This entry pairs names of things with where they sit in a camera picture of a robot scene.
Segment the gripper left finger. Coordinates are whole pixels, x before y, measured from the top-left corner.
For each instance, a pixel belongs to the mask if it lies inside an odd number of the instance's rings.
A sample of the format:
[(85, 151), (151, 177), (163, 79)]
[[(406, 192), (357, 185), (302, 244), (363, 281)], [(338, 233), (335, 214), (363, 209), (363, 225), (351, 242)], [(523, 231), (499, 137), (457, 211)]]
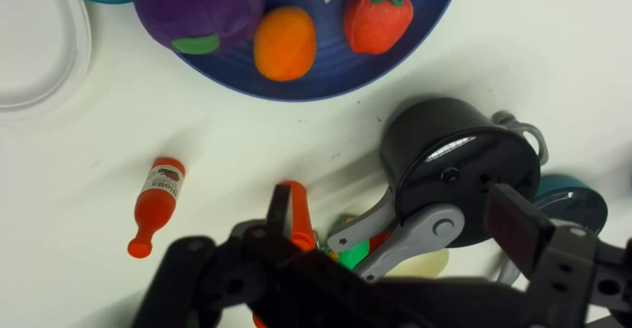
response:
[[(216, 328), (223, 310), (262, 297), (266, 274), (250, 251), (248, 234), (263, 219), (235, 225), (227, 241), (185, 237), (165, 252), (131, 328)], [(320, 328), (322, 314), (310, 320)]]

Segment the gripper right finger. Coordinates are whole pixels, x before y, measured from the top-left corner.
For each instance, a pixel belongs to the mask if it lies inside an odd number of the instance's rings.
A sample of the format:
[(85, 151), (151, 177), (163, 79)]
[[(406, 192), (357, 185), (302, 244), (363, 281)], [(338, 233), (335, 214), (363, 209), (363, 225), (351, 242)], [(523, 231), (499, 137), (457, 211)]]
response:
[(632, 328), (632, 238), (616, 247), (556, 225), (507, 184), (488, 189), (485, 228), (529, 280), (518, 328), (583, 328), (591, 305)]

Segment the black pot lid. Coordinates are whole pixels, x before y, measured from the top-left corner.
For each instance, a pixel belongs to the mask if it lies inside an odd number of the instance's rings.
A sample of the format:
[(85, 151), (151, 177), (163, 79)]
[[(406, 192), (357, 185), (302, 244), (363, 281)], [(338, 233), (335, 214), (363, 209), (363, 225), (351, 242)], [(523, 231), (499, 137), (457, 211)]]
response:
[(540, 182), (540, 161), (524, 136), (501, 127), (424, 130), (409, 138), (386, 170), (400, 224), (432, 204), (462, 211), (465, 226), (451, 243), (463, 247), (488, 240), (485, 206), (493, 184), (506, 184), (528, 201)]

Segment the teal toy pot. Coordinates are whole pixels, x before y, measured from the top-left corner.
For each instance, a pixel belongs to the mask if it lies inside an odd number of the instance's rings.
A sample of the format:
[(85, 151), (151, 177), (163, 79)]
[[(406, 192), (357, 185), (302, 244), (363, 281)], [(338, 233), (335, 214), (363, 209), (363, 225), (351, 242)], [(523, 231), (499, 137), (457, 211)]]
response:
[(544, 215), (582, 225), (599, 234), (609, 215), (604, 197), (583, 181), (564, 174), (540, 178), (534, 206)]

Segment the red toy sauce bottle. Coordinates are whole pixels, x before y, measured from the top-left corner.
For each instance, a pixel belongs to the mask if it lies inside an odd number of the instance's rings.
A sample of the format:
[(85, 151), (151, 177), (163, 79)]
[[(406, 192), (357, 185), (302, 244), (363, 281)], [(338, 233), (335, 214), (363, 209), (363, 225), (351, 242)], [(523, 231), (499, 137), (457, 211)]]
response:
[(177, 159), (160, 157), (152, 164), (134, 207), (137, 231), (128, 244), (133, 258), (151, 254), (154, 235), (174, 214), (185, 175), (185, 166)]

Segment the orange toy carrot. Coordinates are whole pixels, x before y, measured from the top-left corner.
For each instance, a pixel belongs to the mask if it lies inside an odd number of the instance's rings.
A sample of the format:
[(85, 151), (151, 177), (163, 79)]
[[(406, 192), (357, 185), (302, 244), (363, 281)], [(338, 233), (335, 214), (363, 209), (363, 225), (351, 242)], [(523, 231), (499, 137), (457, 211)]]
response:
[(261, 298), (250, 305), (256, 328), (312, 328), (317, 291), (309, 259), (316, 251), (305, 187), (277, 184), (264, 224), (247, 243), (266, 274)]

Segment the pale yellow toy food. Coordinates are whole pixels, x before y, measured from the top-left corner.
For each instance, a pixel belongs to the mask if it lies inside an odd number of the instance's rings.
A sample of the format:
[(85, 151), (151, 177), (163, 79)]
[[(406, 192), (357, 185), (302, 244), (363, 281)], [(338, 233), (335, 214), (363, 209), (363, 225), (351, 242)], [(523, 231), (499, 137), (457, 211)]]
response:
[(390, 270), (386, 278), (437, 278), (447, 267), (449, 250), (441, 249), (402, 261)]

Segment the green toy vegetable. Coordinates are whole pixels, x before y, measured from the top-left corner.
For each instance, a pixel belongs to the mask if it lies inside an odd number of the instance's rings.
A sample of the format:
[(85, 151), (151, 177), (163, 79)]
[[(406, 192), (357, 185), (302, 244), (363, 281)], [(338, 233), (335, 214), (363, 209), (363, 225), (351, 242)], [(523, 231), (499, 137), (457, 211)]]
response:
[[(346, 224), (349, 221), (352, 221), (356, 215), (343, 213), (334, 220), (333, 224), (330, 227), (330, 230), (337, 229), (343, 224)], [(339, 262), (346, 269), (353, 270), (370, 252), (370, 240), (363, 241), (351, 249), (337, 252), (330, 249), (330, 246), (327, 244), (326, 239), (323, 239), (319, 242), (320, 250), (325, 254), (330, 256), (333, 260)]]

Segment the small red toy food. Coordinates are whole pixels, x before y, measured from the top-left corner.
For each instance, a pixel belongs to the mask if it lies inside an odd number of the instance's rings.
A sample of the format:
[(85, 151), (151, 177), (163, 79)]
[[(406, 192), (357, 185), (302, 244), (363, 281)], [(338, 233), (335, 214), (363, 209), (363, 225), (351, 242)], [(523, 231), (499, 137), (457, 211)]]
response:
[(391, 233), (392, 230), (387, 230), (370, 238), (368, 254), (373, 253), (379, 246), (381, 246)]

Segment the orange plush fruit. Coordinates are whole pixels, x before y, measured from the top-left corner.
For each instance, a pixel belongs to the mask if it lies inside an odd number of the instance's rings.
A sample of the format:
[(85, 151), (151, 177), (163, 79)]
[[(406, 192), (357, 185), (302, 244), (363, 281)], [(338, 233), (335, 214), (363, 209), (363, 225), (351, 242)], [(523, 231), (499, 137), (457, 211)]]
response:
[(266, 13), (253, 39), (255, 67), (262, 76), (276, 82), (304, 76), (314, 64), (316, 49), (315, 24), (297, 6), (282, 6)]

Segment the large blue bowl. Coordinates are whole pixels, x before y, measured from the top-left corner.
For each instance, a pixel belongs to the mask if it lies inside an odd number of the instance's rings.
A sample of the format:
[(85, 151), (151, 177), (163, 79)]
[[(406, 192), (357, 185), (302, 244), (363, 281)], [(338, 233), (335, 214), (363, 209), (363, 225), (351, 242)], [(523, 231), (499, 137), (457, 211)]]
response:
[(274, 101), (316, 101), (352, 92), (381, 78), (405, 60), (440, 21), (451, 0), (412, 0), (414, 17), (397, 43), (382, 55), (353, 52), (343, 32), (346, 0), (266, 0), (266, 7), (296, 5), (316, 24), (316, 59), (305, 76), (268, 80), (255, 67), (250, 41), (219, 55), (182, 55), (192, 69), (229, 89)]

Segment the purple plush eggplant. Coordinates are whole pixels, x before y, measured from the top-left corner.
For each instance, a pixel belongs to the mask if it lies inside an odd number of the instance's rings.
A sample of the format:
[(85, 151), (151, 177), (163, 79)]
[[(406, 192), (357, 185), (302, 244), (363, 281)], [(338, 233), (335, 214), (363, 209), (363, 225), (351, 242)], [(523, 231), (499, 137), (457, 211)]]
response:
[(265, 0), (134, 0), (153, 40), (185, 55), (207, 55), (249, 40)]

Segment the white plastic plate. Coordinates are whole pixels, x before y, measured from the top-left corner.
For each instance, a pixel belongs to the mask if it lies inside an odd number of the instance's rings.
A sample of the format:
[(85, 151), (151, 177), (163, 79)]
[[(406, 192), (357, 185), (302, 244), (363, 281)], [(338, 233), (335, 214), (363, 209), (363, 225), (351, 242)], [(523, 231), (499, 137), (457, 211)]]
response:
[(91, 56), (83, 0), (0, 0), (0, 122), (62, 107), (85, 80)]

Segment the red plush strawberry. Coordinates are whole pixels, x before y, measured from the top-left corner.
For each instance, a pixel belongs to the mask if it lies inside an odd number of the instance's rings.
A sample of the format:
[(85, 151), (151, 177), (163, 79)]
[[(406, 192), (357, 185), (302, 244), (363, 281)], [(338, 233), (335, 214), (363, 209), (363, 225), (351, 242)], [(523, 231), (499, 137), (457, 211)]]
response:
[(411, 0), (346, 0), (346, 41), (355, 53), (381, 55), (404, 35), (413, 17)]

